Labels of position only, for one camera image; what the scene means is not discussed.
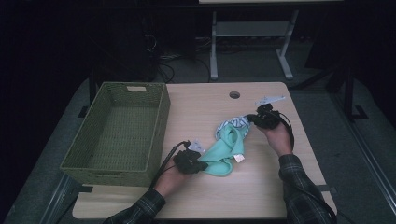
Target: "black cable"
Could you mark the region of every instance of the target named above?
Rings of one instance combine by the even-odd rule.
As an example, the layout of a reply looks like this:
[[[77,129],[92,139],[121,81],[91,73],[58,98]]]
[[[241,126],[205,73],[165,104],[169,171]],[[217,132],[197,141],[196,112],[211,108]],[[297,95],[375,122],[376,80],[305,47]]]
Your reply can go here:
[[[187,148],[187,147],[190,145],[190,141],[189,141],[189,142],[185,142],[185,141],[180,142],[180,143],[178,143],[177,145],[175,145],[175,146],[172,148],[172,150],[171,150],[171,151],[169,152],[169,154],[166,156],[165,160],[163,160],[163,164],[161,165],[161,167],[160,167],[160,169],[158,170],[157,174],[156,174],[156,175],[154,176],[154,178],[152,179],[151,184],[150,184],[150,186],[149,186],[151,189],[154,188],[155,184],[156,184],[157,181],[158,181],[158,178],[160,178],[160,176],[163,174],[163,172],[164,172],[163,169],[165,168],[166,164],[169,162],[169,160],[170,160],[170,159],[172,158],[172,156],[175,154],[177,148],[180,147],[181,145],[184,145],[184,147]]]
[[[324,202],[324,200],[320,199],[319,197],[317,197],[316,195],[312,194],[311,192],[307,191],[306,189],[301,188],[300,186],[294,184],[294,183],[290,183],[288,181],[285,180],[285,178],[283,177],[283,175],[281,173],[279,173],[280,179],[288,184],[289,186],[299,190],[300,192],[302,192],[303,194],[307,195],[308,197],[310,197],[311,199],[315,200],[317,203],[319,203],[330,215],[330,217],[332,218],[332,222],[333,223],[337,223],[337,215],[334,213],[334,211],[330,208],[330,206],[328,204],[326,204],[326,202]]]
[[[291,149],[294,149],[294,134],[293,134],[293,129],[291,127],[291,123],[290,123],[290,120],[288,119],[288,117],[286,117],[286,115],[284,115],[282,113],[279,113],[279,116],[277,116],[277,115],[273,114],[272,112],[267,112],[267,111],[264,111],[264,114],[270,115],[270,116],[278,119],[281,123],[283,123],[283,125],[285,125],[286,131],[288,131],[288,134],[290,137]],[[288,123],[284,119],[282,119],[280,117],[280,115],[283,116],[288,121]]]
[[[208,74],[208,81],[207,81],[207,82],[210,82],[210,78],[211,78],[210,68],[207,66],[207,64],[206,64],[204,61],[202,61],[202,60],[200,60],[200,59],[197,59],[197,58],[192,59],[192,58],[189,58],[189,57],[185,57],[185,56],[181,56],[181,55],[180,55],[180,56],[177,56],[176,58],[163,60],[162,63],[161,63],[161,65],[165,65],[165,63],[170,63],[170,62],[176,61],[176,60],[192,60],[192,61],[196,61],[196,62],[201,63],[201,64],[205,67],[206,72],[207,72],[207,74]]]
[[[168,168],[166,168],[166,169],[163,171],[163,173],[165,173],[167,170],[170,170],[171,168],[174,168],[174,167],[175,167],[175,165],[169,166]]]
[[[166,75],[166,73],[163,71],[163,69],[161,69],[161,67],[160,67],[161,65],[169,68],[172,71],[171,77],[168,77],[168,75]],[[175,77],[175,69],[172,66],[165,64],[165,63],[160,63],[160,66],[158,67],[158,72],[163,76],[163,82],[169,83],[169,82],[173,81],[173,78]]]

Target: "shirt cuff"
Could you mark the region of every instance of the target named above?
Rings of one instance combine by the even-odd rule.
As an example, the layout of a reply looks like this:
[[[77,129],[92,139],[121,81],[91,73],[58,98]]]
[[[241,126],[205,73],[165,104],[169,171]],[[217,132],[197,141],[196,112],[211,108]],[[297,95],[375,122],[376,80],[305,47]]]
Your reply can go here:
[[[165,199],[155,189],[148,189],[148,191],[136,202],[144,213],[150,217],[155,217],[157,213],[165,205]]]
[[[300,159],[294,154],[287,154],[279,157],[279,164],[280,164],[280,173],[283,176],[305,173]]]

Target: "basket handle hole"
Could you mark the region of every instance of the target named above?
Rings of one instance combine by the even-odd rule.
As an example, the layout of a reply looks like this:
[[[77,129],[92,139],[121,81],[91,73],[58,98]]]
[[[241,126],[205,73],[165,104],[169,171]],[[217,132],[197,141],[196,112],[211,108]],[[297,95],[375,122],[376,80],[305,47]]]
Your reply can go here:
[[[147,91],[146,87],[127,86],[126,89],[128,91]]]
[[[122,175],[96,175],[96,177],[122,178]]]

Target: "plaid shirt sleeve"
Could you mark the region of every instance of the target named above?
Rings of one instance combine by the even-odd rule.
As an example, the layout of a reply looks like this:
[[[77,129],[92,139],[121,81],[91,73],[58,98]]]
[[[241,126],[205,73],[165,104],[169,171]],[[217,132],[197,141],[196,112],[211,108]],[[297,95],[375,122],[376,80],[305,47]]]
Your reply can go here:
[[[165,205],[165,199],[155,189],[149,189],[133,206],[105,220],[104,224],[149,224]]]
[[[316,185],[306,175],[297,156],[292,154],[281,156],[279,163],[279,175],[284,181],[293,183],[323,199]],[[283,184],[283,190],[288,223],[332,223],[328,212],[318,202],[288,183]]]

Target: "person's left hand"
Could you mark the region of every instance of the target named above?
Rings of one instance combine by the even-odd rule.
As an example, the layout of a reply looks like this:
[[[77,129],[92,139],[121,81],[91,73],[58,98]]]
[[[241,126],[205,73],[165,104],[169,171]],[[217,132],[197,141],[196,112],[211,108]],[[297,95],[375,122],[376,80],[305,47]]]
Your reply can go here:
[[[165,172],[158,178],[154,189],[164,198],[177,191],[192,175],[182,174],[175,166],[174,157],[169,160],[164,168]]]

